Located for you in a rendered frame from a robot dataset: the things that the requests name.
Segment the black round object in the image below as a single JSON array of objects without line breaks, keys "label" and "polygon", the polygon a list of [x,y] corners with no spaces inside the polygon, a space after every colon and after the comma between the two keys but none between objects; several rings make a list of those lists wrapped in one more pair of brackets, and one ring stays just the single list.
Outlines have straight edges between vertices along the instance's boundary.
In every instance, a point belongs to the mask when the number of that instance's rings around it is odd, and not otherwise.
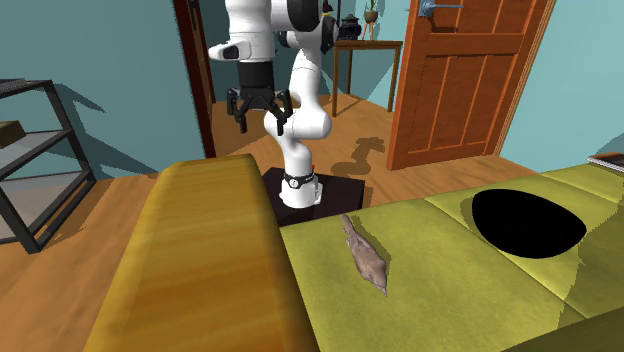
[{"label": "black round object", "polygon": [[585,223],[563,206],[519,190],[483,190],[474,196],[471,209],[476,228],[487,242],[522,258],[558,256],[587,232]]}]

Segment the orange wooden door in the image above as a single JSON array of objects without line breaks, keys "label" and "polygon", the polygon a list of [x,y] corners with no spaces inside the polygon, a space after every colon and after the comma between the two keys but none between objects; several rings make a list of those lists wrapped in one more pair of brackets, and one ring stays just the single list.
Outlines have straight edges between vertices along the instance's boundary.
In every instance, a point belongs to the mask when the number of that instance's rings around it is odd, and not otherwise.
[{"label": "orange wooden door", "polygon": [[497,155],[556,0],[412,0],[387,167]]}]

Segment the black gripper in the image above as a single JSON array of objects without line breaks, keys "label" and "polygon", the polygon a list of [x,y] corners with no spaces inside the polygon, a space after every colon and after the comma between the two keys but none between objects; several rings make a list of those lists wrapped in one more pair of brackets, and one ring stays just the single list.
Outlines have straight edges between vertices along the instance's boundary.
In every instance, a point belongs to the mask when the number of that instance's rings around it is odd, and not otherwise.
[{"label": "black gripper", "polygon": [[[246,113],[253,103],[263,103],[268,114],[276,120],[277,135],[284,134],[284,125],[293,114],[292,101],[288,89],[278,91],[274,88],[273,62],[242,62],[237,63],[239,86],[227,91],[227,113],[233,116],[239,125],[240,132],[248,131]],[[243,104],[238,107],[238,98]],[[281,109],[275,101],[283,103]]]}]

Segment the dark book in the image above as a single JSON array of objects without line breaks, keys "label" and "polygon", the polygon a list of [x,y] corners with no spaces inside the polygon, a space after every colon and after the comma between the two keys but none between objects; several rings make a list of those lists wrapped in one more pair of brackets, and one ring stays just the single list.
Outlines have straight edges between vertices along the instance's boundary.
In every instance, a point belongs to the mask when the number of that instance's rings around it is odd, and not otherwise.
[{"label": "dark book", "polygon": [[587,161],[624,173],[624,153],[595,154],[588,157]]}]

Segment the yellow-green sofa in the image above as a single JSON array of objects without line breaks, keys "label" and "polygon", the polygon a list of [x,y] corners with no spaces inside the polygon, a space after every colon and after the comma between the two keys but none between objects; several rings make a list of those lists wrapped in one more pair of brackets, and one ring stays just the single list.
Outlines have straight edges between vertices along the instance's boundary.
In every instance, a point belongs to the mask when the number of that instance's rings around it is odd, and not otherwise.
[{"label": "yellow-green sofa", "polygon": [[512,179],[586,225],[548,259],[478,232],[472,190],[352,213],[389,264],[355,268],[338,217],[279,227],[249,155],[179,162],[149,194],[83,352],[500,352],[624,306],[624,174]]}]

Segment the dark brown door frame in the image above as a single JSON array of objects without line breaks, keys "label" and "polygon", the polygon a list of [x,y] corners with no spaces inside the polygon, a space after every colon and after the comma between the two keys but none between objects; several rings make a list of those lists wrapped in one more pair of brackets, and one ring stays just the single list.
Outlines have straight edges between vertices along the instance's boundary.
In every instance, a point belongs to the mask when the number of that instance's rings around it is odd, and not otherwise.
[{"label": "dark brown door frame", "polygon": [[215,103],[199,0],[172,0],[206,158],[216,156],[212,134]]}]

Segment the brown wooden side table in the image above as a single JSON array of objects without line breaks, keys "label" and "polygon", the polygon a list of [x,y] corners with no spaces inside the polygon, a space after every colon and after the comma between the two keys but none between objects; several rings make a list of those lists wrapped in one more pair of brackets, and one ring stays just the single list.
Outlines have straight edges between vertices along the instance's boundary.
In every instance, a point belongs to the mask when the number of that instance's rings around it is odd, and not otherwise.
[{"label": "brown wooden side table", "polygon": [[332,72],[332,94],[331,94],[331,116],[336,117],[338,115],[337,102],[338,102],[338,82],[339,82],[339,59],[340,52],[348,52],[348,65],[347,65],[347,86],[346,93],[351,93],[351,74],[352,74],[352,58],[353,52],[357,50],[393,50],[393,66],[391,83],[389,87],[387,111],[392,112],[394,109],[396,84],[399,76],[399,60],[401,57],[403,42],[394,40],[339,40],[336,43],[333,51],[333,72]]}]

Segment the black robot stand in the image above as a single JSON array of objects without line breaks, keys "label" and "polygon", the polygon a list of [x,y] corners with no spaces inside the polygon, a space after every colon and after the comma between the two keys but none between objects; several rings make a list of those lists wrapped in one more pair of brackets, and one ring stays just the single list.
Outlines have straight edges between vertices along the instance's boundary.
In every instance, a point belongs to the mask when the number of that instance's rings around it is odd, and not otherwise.
[{"label": "black robot stand", "polygon": [[365,181],[339,176],[318,174],[319,183],[323,185],[322,198],[319,205],[305,209],[294,209],[283,204],[279,197],[284,170],[271,167],[262,179],[280,227],[307,222],[324,217],[340,215],[362,208]]}]

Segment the black metal shelf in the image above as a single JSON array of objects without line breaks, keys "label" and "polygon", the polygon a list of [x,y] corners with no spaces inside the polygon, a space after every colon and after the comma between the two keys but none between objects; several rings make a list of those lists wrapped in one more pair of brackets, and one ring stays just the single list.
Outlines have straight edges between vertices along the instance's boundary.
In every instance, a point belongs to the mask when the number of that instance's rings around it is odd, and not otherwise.
[{"label": "black metal shelf", "polygon": [[[51,80],[0,79],[0,99],[43,90],[60,123],[57,130],[25,132],[17,121],[0,123],[0,245],[18,242],[29,253],[44,249],[53,235],[96,184],[94,172]],[[12,175],[61,141],[67,141],[78,171],[17,177]],[[45,206],[32,218],[19,213],[22,203],[9,195],[43,195]]]}]

